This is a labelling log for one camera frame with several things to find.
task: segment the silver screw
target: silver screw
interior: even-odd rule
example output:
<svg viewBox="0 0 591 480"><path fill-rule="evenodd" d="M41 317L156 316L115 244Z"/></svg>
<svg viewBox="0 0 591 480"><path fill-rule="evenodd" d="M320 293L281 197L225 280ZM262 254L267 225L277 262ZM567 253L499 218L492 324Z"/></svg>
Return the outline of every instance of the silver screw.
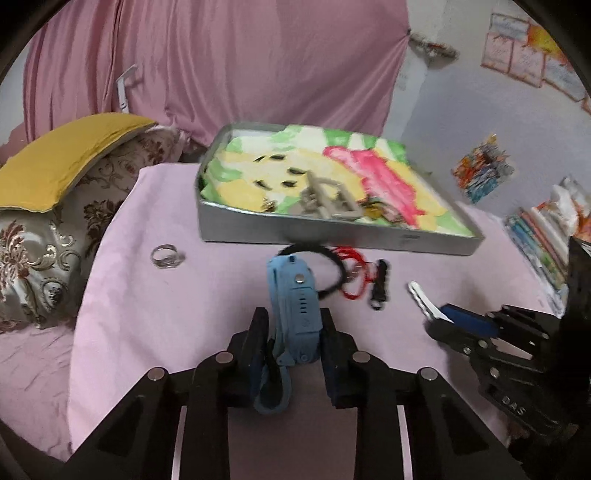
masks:
<svg viewBox="0 0 591 480"><path fill-rule="evenodd" d="M216 355L216 362L218 364L228 364L234 360L234 356L230 352L219 352Z"/></svg>
<svg viewBox="0 0 591 480"><path fill-rule="evenodd" d="M435 380L438 376L439 374L434 368L427 367L421 370L421 377L423 377L425 380L429 380L430 382Z"/></svg>
<svg viewBox="0 0 591 480"><path fill-rule="evenodd" d="M154 367L148 371L148 378L156 382L157 380L162 380L166 374L166 370L162 367Z"/></svg>
<svg viewBox="0 0 591 480"><path fill-rule="evenodd" d="M369 362L369 360L371 359L371 355L368 354L367 352L355 352L353 354L353 361L359 363L359 364L366 364L367 362Z"/></svg>

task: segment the gray tray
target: gray tray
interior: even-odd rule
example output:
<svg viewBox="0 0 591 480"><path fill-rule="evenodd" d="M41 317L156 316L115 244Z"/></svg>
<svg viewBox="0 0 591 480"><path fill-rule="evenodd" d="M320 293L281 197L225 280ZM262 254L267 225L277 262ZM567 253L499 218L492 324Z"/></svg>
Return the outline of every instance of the gray tray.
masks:
<svg viewBox="0 0 591 480"><path fill-rule="evenodd" d="M270 135L284 128L285 125L245 122L227 125L219 131L203 158L195 182L199 230L204 241L274 245L312 242L356 248L472 255L484 240L482 232L470 217L456 207L455 202L412 163L411 167L417 175L439 194L449 209L474 233L474 237L407 230L393 226L364 225L341 220L251 212L213 203L201 197L202 174L207 164L232 138L243 135Z"/></svg>

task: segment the silver key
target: silver key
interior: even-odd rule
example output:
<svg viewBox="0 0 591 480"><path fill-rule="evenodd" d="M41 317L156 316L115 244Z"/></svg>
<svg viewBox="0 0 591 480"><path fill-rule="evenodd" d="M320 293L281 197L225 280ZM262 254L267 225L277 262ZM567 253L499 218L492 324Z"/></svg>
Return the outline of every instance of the silver key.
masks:
<svg viewBox="0 0 591 480"><path fill-rule="evenodd" d="M428 297L425 295L425 292L423 292L423 289L417 282L412 281L408 283L408 291L413 296L414 301L417 302L417 305L420 307L426 317L431 320L441 319L453 323L431 302L431 300L428 299Z"/></svg>

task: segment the floral cushion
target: floral cushion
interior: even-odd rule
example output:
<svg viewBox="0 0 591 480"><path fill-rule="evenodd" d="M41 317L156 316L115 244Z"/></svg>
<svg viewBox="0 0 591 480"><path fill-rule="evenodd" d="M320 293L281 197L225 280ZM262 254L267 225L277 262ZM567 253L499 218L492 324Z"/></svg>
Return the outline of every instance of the floral cushion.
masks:
<svg viewBox="0 0 591 480"><path fill-rule="evenodd" d="M0 333L77 315L100 240L139 170L177 161L184 136L153 127L99 160L50 212L0 210Z"/></svg>

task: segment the yellow pillow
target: yellow pillow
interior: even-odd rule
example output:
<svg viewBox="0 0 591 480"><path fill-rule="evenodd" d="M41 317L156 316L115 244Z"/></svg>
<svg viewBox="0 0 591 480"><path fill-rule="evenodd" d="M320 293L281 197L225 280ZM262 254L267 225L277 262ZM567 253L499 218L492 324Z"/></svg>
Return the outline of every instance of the yellow pillow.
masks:
<svg viewBox="0 0 591 480"><path fill-rule="evenodd" d="M0 209L48 212L98 159L154 123L128 113L99 113L46 133L0 168Z"/></svg>

